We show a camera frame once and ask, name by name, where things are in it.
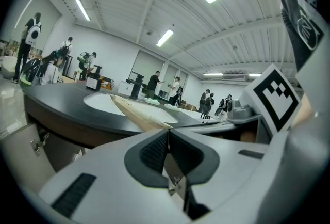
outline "white t-shirt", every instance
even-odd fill
[[[70,41],[67,40],[67,41],[63,42],[61,45],[61,48],[63,48],[64,46],[67,46],[69,48],[68,54],[70,54],[71,49],[72,49],[72,44],[70,43]]]
[[[170,97],[173,97],[176,95],[177,90],[180,87],[180,83],[179,82],[175,82],[173,85],[175,88],[172,88],[171,92],[170,92]]]
[[[57,83],[58,78],[58,68],[53,65],[54,62],[50,62],[45,74],[41,77],[41,84],[51,84],[51,83]]]
[[[94,55],[91,54],[91,55],[88,57],[86,63],[84,63],[84,67],[87,68],[89,63],[91,63],[91,64],[93,63],[93,60],[94,60]]]

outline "sink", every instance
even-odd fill
[[[177,123],[178,121],[173,118],[170,114],[168,114],[165,110],[148,105],[146,103],[138,102],[135,100],[129,100],[126,99],[130,104],[133,105],[136,109],[139,109],[143,113],[150,115],[159,121],[166,122],[166,123]],[[88,106],[116,114],[116,115],[121,115],[124,116],[125,114],[120,111],[119,108],[117,108],[116,104],[112,101],[111,96],[106,93],[95,93],[93,95],[88,95],[87,97],[84,98],[84,103],[87,104]]]

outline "floor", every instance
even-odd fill
[[[0,73],[0,140],[25,125],[22,89]]]

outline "black monitor stand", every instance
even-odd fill
[[[131,84],[134,84],[132,93],[130,94],[129,98],[138,99],[138,95],[139,95],[139,92],[140,92],[140,88],[141,88],[141,85],[142,85],[143,78],[144,78],[144,76],[142,76],[141,74],[138,74],[135,81],[128,80],[128,79],[126,80],[127,82],[129,81]]]

